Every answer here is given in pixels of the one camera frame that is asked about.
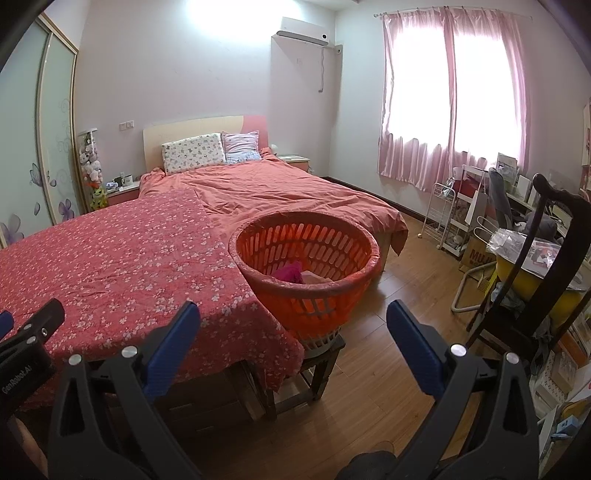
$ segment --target white wall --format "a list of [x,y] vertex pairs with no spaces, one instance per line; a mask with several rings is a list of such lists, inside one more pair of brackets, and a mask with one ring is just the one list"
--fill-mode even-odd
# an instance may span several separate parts
[[[433,0],[434,5],[445,2]],[[418,0],[367,0],[339,12],[342,80],[330,175],[425,214],[429,195],[377,173],[384,85],[384,37],[373,14],[424,7]],[[591,76],[558,24],[536,0],[472,0],[470,6],[530,15],[520,19],[531,94],[528,176],[554,169],[576,185],[581,175],[582,110]]]
[[54,0],[45,13],[68,40],[80,48],[89,8],[90,0]]
[[[322,25],[335,13],[295,0],[94,0],[76,69],[76,132],[97,127],[105,179],[145,172],[142,130],[226,115],[266,115],[282,153],[328,174],[335,54],[271,39],[281,17]],[[121,122],[135,128],[119,131]]]

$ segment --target purple flower decal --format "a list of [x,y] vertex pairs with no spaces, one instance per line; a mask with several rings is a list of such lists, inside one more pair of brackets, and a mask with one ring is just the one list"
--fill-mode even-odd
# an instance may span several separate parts
[[72,208],[72,202],[70,201],[70,199],[66,199],[65,204],[64,204],[64,202],[60,202],[60,204],[58,205],[57,208],[60,211],[62,222],[67,222],[68,220],[72,220],[76,216],[76,215],[74,215],[74,212],[72,212],[72,210],[70,210]]
[[0,223],[0,229],[2,229],[2,235],[4,236],[4,240],[8,245],[12,245],[17,243],[19,240],[25,238],[25,235],[22,232],[19,232],[18,229],[21,227],[21,219],[15,215],[14,213],[10,216],[8,220],[8,226]]
[[33,168],[29,170],[31,174],[31,182],[37,185],[38,187],[43,187],[43,182],[41,181],[41,172],[39,171],[39,167],[37,165],[32,164]]

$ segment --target curtain rod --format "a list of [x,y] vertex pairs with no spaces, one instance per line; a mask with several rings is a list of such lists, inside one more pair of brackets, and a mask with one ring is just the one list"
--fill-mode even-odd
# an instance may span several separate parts
[[[484,7],[464,7],[463,5],[455,5],[453,7],[450,7],[450,6],[447,6],[447,7],[448,8],[463,8],[464,10],[484,10]],[[396,10],[395,12],[383,12],[380,14],[374,14],[374,17],[375,18],[382,18],[385,15],[404,14],[404,13],[408,13],[408,12],[415,12],[416,10],[431,10],[432,8],[436,8],[436,7],[409,8],[408,10]],[[506,12],[504,10],[499,10],[499,12],[502,12],[504,14],[516,15],[518,17],[529,18],[532,21],[534,19],[534,17],[532,17],[531,15],[521,15],[521,14],[516,14],[515,12]]]

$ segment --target air conditioner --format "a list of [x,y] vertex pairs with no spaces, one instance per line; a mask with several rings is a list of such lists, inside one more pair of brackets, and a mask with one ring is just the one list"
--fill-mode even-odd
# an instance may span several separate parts
[[283,17],[281,29],[277,32],[280,37],[295,38],[296,40],[314,43],[323,47],[329,44],[329,32],[325,28],[294,18]]

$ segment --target wooden headboard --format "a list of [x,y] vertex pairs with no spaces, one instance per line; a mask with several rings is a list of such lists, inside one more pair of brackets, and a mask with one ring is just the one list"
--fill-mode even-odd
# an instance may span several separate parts
[[173,124],[154,125],[144,129],[144,156],[146,171],[163,168],[162,144],[176,142],[183,138],[197,137],[204,134],[227,132],[246,134],[259,131],[259,149],[269,146],[267,120],[262,115],[219,116],[175,122]]

